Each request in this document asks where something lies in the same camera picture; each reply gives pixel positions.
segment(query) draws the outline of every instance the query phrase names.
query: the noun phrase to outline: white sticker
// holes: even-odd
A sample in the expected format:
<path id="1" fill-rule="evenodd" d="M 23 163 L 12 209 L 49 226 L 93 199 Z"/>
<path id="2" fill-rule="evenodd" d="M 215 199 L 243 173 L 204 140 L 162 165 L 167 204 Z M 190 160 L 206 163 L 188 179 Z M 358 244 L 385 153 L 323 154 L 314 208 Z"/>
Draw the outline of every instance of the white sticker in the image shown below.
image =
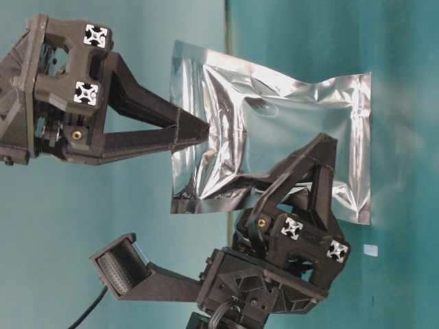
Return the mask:
<path id="1" fill-rule="evenodd" d="M 372 257 L 378 257 L 378 246 L 364 245 L 364 254 Z"/>

